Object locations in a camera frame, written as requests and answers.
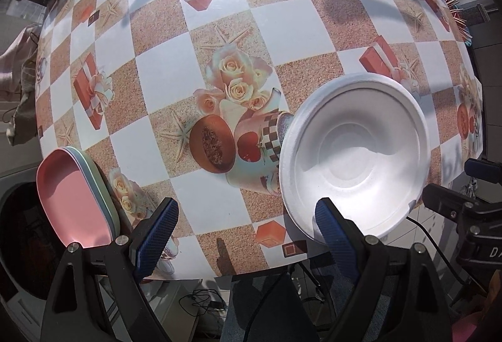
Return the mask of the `green square plate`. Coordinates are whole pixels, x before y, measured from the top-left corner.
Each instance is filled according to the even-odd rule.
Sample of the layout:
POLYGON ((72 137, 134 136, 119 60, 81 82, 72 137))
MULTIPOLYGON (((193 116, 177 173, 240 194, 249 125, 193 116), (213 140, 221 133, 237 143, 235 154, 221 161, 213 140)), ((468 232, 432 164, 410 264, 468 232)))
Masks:
POLYGON ((108 192, 105 181, 103 180, 96 163, 86 152, 75 147, 72 147, 72 152, 75 154, 77 159, 82 162, 84 172, 89 176, 89 181, 92 183, 93 188, 98 195, 105 218, 107 218, 112 227, 112 236, 115 238, 120 234, 120 219, 115 204, 108 192))

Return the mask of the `pink square plate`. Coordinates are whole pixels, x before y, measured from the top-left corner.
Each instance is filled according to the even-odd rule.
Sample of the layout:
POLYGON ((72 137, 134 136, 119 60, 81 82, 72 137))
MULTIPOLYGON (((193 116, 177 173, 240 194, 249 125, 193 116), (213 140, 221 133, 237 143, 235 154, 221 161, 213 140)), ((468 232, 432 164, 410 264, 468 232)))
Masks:
POLYGON ((111 226, 67 149, 57 148, 45 157, 37 169, 36 183, 45 215, 63 245, 79 243, 93 248, 111 242, 111 226))

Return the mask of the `white foam bowl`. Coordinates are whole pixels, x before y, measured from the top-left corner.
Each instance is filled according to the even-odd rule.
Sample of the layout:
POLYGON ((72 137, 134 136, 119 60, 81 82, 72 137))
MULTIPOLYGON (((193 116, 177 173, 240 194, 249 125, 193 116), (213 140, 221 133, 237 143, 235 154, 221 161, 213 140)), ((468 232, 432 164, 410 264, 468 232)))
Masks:
POLYGON ((325 240, 317 202, 329 198, 365 235, 392 232, 418 202, 430 168, 430 139, 418 102, 391 78, 335 78, 294 113, 281 144, 279 182, 290 219, 325 240))

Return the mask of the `white washing machine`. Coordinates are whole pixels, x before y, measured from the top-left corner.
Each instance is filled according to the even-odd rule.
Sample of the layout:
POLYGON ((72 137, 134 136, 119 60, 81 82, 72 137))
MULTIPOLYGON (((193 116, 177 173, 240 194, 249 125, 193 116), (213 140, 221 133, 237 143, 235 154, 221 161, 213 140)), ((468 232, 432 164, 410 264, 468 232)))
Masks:
POLYGON ((28 341, 39 341, 49 289, 65 247, 40 203, 37 166, 1 177, 1 304, 28 341))

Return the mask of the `wooden chopsticks bundle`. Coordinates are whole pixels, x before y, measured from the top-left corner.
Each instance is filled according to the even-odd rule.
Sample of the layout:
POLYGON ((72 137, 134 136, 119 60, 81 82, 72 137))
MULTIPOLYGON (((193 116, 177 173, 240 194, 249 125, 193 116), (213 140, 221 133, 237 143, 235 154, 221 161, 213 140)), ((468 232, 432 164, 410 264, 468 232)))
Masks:
POLYGON ((463 10, 459 8, 457 0, 445 0, 447 5, 447 20, 453 30, 453 36, 457 41, 463 42, 466 46, 472 46, 472 35, 468 28, 467 21, 463 17, 463 10))

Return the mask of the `cream knitted towel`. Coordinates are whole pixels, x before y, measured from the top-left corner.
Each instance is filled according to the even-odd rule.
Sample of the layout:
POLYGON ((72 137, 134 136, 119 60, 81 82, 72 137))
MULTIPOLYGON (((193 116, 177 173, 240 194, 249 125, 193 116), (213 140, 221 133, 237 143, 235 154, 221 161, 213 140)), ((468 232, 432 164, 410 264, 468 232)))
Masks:
POLYGON ((21 68, 21 99, 6 131, 11 146, 25 144, 37 135, 36 79, 36 64, 28 59, 21 68))

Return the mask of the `patterned vinyl tablecloth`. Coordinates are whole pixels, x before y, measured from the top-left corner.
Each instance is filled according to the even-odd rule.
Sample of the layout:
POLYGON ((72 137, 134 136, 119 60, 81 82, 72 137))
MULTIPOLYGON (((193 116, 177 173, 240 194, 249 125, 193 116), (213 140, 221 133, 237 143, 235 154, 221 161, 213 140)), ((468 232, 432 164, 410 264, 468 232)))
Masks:
POLYGON ((481 86, 445 0, 59 0, 37 64, 43 154, 86 152, 128 227, 179 202, 156 279, 314 253, 285 224, 276 124, 332 79, 391 71, 425 113, 432 182, 483 151, 481 86))

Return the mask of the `pink towel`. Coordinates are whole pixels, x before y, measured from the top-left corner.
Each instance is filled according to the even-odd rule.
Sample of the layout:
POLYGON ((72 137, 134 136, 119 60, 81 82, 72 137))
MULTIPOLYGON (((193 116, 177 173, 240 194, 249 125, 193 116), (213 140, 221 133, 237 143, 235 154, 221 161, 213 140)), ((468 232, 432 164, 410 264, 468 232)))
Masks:
POLYGON ((1 55, 0 90, 2 96, 13 94, 17 90, 21 82, 22 66, 37 49, 40 32, 40 24, 27 26, 1 55))

